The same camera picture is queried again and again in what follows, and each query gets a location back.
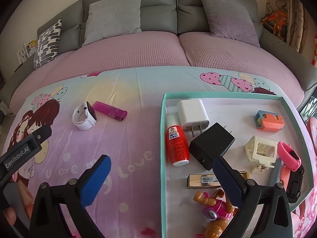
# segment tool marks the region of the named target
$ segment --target white watch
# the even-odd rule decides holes
[[[86,115],[86,119],[83,121],[79,121],[79,118],[83,113]],[[95,114],[95,110],[88,102],[83,103],[73,112],[72,122],[81,131],[86,131],[89,130],[91,127],[94,127],[96,121],[97,117]]]

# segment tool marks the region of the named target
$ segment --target watch face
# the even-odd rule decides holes
[[[96,113],[95,113],[95,110],[93,109],[93,107],[87,102],[87,106],[88,106],[88,111],[89,113],[91,114],[91,116],[97,120],[97,117],[96,117]]]

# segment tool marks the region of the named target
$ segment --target brown toy dog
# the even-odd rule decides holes
[[[217,197],[226,197],[226,201],[219,200]],[[235,215],[237,209],[232,206],[230,200],[225,195],[224,191],[219,189],[213,197],[209,198],[207,192],[196,192],[193,198],[194,201],[206,205],[203,213],[212,221],[207,225],[204,234],[197,234],[200,238],[218,238],[224,229],[228,226],[231,216]]]

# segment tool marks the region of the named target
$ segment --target black toy car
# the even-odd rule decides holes
[[[297,202],[301,195],[301,187],[303,182],[304,167],[301,165],[297,171],[290,173],[286,188],[286,195],[289,203]]]

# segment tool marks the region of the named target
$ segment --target red bottle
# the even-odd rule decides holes
[[[176,114],[166,117],[166,150],[174,166],[183,166],[189,163],[189,149],[185,133],[180,127]]]

